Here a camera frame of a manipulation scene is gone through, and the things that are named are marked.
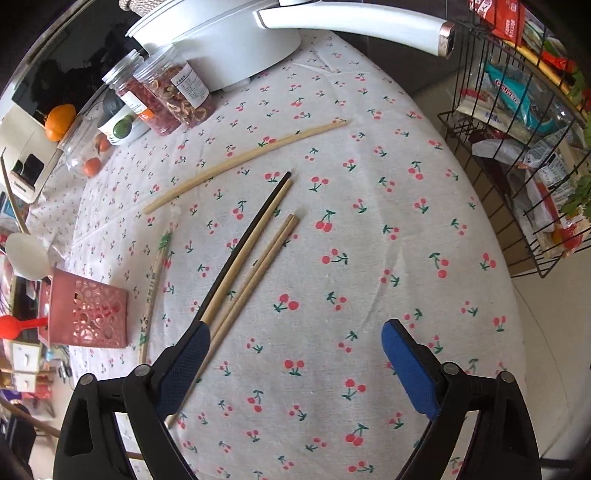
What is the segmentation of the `green leafy vegetables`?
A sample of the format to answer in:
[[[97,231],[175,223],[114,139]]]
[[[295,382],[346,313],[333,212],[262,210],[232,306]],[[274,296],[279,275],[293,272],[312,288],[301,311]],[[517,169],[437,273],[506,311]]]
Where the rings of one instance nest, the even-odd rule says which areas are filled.
[[[568,94],[569,98],[577,107],[582,108],[585,118],[584,140],[586,146],[590,147],[590,84],[586,81],[579,68],[573,72],[574,85]],[[569,217],[577,214],[584,215],[590,219],[590,174],[584,174],[578,181],[574,192],[569,196],[567,202],[561,207],[561,212]]]

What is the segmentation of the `white plastic spoon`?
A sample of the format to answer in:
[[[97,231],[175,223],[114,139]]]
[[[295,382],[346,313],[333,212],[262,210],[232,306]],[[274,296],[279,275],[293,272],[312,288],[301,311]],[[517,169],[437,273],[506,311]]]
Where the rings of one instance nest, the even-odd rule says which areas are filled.
[[[39,281],[52,274],[47,251],[30,234],[12,233],[6,240],[5,253],[14,272],[22,278]]]

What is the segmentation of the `jar of red dried fruit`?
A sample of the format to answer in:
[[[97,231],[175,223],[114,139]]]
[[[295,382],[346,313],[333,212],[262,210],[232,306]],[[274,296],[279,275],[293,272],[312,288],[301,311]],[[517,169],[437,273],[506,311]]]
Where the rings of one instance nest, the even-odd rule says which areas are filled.
[[[180,126],[180,122],[134,77],[142,63],[142,56],[133,49],[104,74],[102,81],[152,131],[167,136]]]

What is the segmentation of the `white electric cooking pot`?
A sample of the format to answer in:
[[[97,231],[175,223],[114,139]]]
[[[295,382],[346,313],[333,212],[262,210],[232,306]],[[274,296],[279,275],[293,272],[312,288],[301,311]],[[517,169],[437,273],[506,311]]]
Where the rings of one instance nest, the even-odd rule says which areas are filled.
[[[174,46],[211,91],[242,85],[301,45],[301,31],[375,37],[447,58],[452,22],[359,2],[166,1],[127,32],[150,55]]]

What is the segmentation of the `pink perforated utensil basket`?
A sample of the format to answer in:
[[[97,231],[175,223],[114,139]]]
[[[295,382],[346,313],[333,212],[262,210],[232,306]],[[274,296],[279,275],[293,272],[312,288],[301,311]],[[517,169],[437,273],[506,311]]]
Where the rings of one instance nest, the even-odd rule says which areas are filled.
[[[45,346],[89,348],[127,346],[126,290],[56,268],[39,292],[38,329]]]

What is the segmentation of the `cherry print tablecloth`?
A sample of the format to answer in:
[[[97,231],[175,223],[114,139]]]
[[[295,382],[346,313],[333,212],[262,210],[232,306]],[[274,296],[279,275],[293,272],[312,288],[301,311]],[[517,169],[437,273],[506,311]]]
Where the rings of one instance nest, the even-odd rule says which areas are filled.
[[[151,320],[156,356],[284,174],[293,186],[257,248],[291,213],[300,222],[172,436],[201,479],[392,479],[427,421],[382,350],[387,320],[472,375],[523,379],[525,349],[470,181],[413,99],[337,35],[305,32],[204,124],[120,147],[90,180],[61,169],[27,225],[68,271],[127,291],[136,343],[148,272],[180,208]]]

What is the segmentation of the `woven white lidded basket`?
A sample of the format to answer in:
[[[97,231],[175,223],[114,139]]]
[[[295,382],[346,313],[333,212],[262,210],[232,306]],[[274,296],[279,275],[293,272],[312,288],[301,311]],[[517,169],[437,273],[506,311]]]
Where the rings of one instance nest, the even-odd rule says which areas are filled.
[[[119,0],[118,5],[123,11],[131,11],[143,17],[165,2],[166,0]]]

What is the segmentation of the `large orange fruit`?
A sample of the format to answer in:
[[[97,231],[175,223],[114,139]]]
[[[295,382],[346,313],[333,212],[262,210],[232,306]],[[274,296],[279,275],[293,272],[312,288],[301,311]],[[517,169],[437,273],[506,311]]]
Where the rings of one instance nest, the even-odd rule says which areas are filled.
[[[72,104],[54,107],[47,115],[44,123],[48,140],[59,142],[63,139],[76,117],[76,109]]]

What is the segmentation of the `jar of dried rings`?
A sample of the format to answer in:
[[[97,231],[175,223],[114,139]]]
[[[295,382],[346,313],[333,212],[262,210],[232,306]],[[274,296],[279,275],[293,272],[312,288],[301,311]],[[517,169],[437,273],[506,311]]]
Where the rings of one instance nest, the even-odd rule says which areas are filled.
[[[150,55],[133,77],[189,128],[204,123],[215,111],[211,91],[172,45]]]

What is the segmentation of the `red snack bag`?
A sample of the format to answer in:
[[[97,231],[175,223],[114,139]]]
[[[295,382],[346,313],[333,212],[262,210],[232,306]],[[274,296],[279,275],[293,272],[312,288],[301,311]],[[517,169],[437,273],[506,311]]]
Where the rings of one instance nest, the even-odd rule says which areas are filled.
[[[522,42],[526,9],[518,0],[470,0],[472,12],[484,20],[492,33],[515,45]]]

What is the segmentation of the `black microwave oven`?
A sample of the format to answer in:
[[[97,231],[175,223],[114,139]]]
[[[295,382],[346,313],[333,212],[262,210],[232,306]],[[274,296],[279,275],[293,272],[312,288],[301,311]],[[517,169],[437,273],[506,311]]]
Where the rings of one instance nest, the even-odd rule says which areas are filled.
[[[142,49],[127,35],[138,20],[116,1],[88,2],[34,55],[12,101],[41,125],[60,105],[81,112],[102,88],[102,77],[127,53]]]

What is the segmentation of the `red plastic spoon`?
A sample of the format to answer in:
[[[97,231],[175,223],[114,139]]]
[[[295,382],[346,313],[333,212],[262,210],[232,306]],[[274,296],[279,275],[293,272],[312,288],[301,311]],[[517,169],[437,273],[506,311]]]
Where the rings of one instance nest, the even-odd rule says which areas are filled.
[[[18,320],[10,315],[0,317],[0,338],[3,340],[15,340],[22,331],[45,327],[48,324],[46,317],[29,320]]]

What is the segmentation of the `glass jar with oranges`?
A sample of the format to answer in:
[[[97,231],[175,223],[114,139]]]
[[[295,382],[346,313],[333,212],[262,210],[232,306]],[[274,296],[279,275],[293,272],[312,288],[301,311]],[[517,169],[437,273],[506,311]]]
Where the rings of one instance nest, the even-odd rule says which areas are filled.
[[[59,166],[83,179],[95,177],[114,152],[115,147],[97,128],[95,119],[78,118],[60,143]]]

